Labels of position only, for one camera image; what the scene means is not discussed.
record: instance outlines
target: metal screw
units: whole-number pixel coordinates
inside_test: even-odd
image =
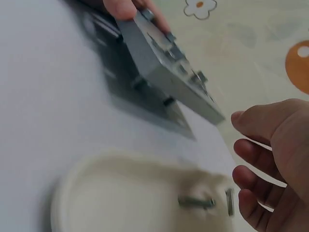
[[[229,188],[225,191],[226,194],[226,200],[227,200],[227,211],[228,215],[231,217],[234,215],[234,190]]]
[[[216,206],[214,199],[204,201],[188,196],[178,197],[178,204],[183,208],[200,208],[204,210],[211,209]]]

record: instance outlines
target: gray plastic part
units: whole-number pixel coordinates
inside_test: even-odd
[[[181,50],[175,43],[173,43],[171,49],[167,50],[165,53],[167,57],[173,59],[174,61],[186,59],[184,53],[181,52]]]
[[[194,72],[185,56],[177,61],[166,56],[166,51],[170,50],[174,43],[154,24],[139,12],[131,21],[116,22],[141,77],[209,122],[216,125],[225,119],[212,98],[192,83]],[[187,74],[180,70],[180,64]]]
[[[153,21],[154,17],[154,13],[152,13],[151,10],[149,9],[145,9],[141,12],[141,14],[144,16],[144,18],[146,18],[148,21]]]
[[[192,76],[191,80],[192,80],[193,82],[200,81],[200,82],[202,82],[202,83],[205,83],[205,82],[208,81],[208,79],[205,77],[205,75],[202,73],[202,71],[198,71],[197,73],[195,73],[195,74]]]
[[[175,42],[176,37],[172,34],[172,32],[169,32],[165,35],[165,37],[170,41],[171,43]]]

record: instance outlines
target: white surface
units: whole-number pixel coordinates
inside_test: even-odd
[[[229,178],[175,160],[121,151],[83,160],[53,199],[53,232],[232,231]],[[179,195],[213,198],[214,209],[181,209]]]
[[[138,95],[113,79],[126,73],[112,62],[112,48],[101,59],[81,24],[60,0],[1,3],[0,231],[48,231],[57,179],[81,157],[110,147],[231,174],[218,130],[182,107],[194,140],[136,105]]]

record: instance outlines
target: white plastic part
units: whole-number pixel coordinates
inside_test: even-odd
[[[61,182],[52,203],[52,230],[227,232],[231,220],[222,188],[227,181],[170,160],[110,152],[83,161]],[[179,194],[212,197],[217,206],[185,210],[178,206]]]

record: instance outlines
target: finger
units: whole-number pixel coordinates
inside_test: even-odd
[[[267,230],[272,213],[260,206],[254,194],[248,189],[239,192],[239,211],[257,231],[265,232]]]
[[[163,32],[170,32],[170,27],[168,22],[166,21],[162,12],[157,8],[157,6],[152,2],[152,0],[133,0],[136,7],[139,9],[148,8],[154,14],[154,23],[156,26]]]
[[[307,102],[290,99],[269,105],[257,105],[245,112],[235,112],[232,124],[240,133],[258,142],[270,145],[276,129]]]
[[[250,190],[260,203],[275,208],[285,188],[269,183],[258,177],[246,166],[238,166],[233,170],[233,179],[241,189]]]
[[[270,150],[247,139],[239,139],[236,141],[234,150],[252,166],[279,181],[285,182],[278,171],[273,154]]]
[[[132,0],[103,0],[106,10],[119,20],[129,20],[135,17],[136,7]]]

